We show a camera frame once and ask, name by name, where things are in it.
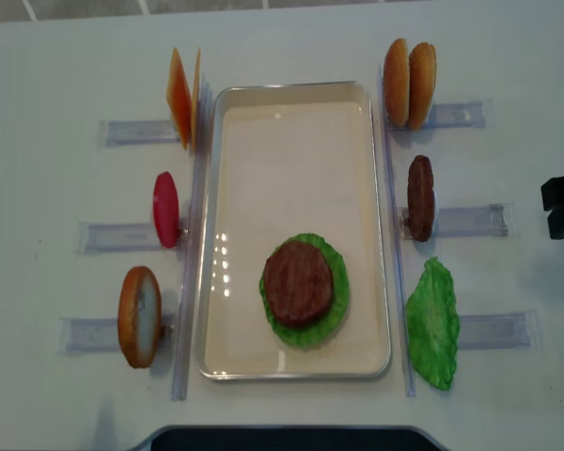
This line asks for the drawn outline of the green lettuce leaf standing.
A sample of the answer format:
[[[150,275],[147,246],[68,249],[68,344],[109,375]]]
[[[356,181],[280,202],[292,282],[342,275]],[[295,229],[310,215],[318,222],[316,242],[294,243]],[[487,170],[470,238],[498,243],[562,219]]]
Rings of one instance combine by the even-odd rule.
[[[451,389],[461,329],[450,271],[437,257],[424,264],[406,305],[408,350],[414,370],[432,387]]]

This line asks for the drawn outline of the clear lettuce rack track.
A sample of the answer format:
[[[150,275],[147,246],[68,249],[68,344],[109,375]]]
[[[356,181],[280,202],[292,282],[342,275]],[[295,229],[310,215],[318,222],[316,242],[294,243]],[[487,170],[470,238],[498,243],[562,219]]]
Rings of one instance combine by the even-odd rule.
[[[533,349],[541,345],[537,311],[460,316],[459,350]]]

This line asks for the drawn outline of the clear bun rack track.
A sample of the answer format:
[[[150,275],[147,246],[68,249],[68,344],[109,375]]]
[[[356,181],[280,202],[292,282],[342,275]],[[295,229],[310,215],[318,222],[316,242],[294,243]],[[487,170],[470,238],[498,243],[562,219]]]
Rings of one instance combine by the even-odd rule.
[[[175,338],[177,318],[162,317],[158,352],[168,352]],[[117,319],[60,318],[58,352],[62,354],[119,352]]]
[[[491,101],[487,99],[452,103],[434,102],[420,130],[484,128],[492,121]]]

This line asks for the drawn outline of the metal baking tray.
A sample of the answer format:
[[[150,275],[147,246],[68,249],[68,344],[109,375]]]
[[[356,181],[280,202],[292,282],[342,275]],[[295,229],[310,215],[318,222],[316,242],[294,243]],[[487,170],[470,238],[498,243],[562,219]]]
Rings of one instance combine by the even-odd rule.
[[[217,97],[195,356],[215,381],[365,378],[391,356],[370,96],[356,82],[233,87]],[[313,239],[344,266],[349,302],[331,331],[274,324],[267,258]]]

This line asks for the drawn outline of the clear patty rack track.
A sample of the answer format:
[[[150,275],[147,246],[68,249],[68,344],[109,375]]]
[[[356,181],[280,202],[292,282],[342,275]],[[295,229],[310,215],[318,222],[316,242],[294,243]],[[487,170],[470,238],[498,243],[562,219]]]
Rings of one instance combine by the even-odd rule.
[[[518,228],[512,203],[442,208],[435,212],[433,238],[507,237]]]

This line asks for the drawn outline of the dark base at bottom edge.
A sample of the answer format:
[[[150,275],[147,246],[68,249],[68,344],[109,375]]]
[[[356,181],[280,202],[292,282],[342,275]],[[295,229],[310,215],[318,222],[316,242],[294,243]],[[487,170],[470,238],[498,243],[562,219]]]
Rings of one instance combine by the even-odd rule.
[[[157,434],[147,450],[442,450],[408,428],[196,427]]]

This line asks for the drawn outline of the orange cheese slice right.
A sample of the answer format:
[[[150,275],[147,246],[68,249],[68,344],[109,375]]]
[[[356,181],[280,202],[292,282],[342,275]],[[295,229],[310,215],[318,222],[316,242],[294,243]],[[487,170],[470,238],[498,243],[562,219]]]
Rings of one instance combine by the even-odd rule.
[[[192,103],[191,103],[191,139],[192,139],[193,152],[196,152],[196,143],[197,143],[198,105],[199,105],[199,94],[200,94],[200,82],[199,82],[200,57],[201,57],[201,49],[198,48],[196,54],[194,86],[193,86]]]

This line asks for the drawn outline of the clear tomato rack track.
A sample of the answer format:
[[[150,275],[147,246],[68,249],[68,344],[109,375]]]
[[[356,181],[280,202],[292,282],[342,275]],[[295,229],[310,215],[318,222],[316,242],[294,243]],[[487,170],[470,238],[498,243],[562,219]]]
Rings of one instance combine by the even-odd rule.
[[[153,223],[78,224],[75,252],[94,255],[101,253],[154,252],[161,245]]]

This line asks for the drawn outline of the red tomato slice standing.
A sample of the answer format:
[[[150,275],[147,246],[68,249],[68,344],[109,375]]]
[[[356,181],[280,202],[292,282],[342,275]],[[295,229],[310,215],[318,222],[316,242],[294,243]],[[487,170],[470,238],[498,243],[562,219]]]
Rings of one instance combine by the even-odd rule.
[[[173,177],[169,172],[161,173],[154,185],[152,214],[157,236],[165,248],[177,245],[179,230],[179,200]]]

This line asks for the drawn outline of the brown meat patty front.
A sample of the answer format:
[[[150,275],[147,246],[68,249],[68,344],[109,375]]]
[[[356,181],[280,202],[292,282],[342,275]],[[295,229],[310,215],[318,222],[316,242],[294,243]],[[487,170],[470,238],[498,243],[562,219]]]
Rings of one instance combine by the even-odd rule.
[[[267,259],[262,278],[266,303],[283,326],[310,326],[331,308],[332,272],[321,250],[310,243],[283,243]]]

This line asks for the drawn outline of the lettuce leaf in tray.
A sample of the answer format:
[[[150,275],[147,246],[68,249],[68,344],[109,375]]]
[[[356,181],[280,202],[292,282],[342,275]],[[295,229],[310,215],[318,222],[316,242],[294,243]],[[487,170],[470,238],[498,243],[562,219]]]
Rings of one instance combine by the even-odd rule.
[[[283,243],[291,240],[310,243],[321,250],[328,263],[334,283],[332,305],[328,313],[314,324],[293,329],[283,326],[274,319],[270,307],[266,303],[262,275],[258,283],[259,294],[265,309],[265,315],[274,333],[287,345],[297,349],[311,349],[325,343],[342,324],[350,304],[350,283],[343,257],[326,240],[315,233],[301,233]]]

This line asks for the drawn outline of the clear left bun rack track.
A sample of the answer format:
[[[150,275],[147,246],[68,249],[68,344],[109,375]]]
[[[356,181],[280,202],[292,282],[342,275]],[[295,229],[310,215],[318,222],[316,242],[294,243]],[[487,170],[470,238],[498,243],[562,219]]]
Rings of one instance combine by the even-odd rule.
[[[162,317],[158,352],[168,352],[175,338],[177,318]],[[58,352],[62,354],[119,352],[117,319],[60,318]]]

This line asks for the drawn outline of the bun half near pusher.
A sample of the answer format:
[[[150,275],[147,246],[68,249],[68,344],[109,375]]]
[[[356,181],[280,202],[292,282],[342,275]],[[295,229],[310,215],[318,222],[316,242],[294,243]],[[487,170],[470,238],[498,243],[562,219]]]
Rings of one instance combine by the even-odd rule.
[[[411,51],[410,103],[408,126],[419,130],[425,123],[436,86],[436,52],[432,44],[421,42]]]

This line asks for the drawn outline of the clear cheese rack track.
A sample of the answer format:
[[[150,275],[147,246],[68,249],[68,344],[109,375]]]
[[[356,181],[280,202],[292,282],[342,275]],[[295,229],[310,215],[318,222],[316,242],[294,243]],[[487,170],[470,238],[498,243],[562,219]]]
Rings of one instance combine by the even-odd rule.
[[[180,141],[174,124],[160,120],[104,120],[101,140],[106,147],[173,144]]]

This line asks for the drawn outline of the bun half left rack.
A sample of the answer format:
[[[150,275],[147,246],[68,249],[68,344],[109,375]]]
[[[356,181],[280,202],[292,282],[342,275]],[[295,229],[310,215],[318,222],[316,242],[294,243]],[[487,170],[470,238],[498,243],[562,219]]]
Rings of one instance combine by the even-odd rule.
[[[146,266],[132,267],[119,296],[117,336],[132,368],[147,368],[161,335],[162,296],[154,273]]]

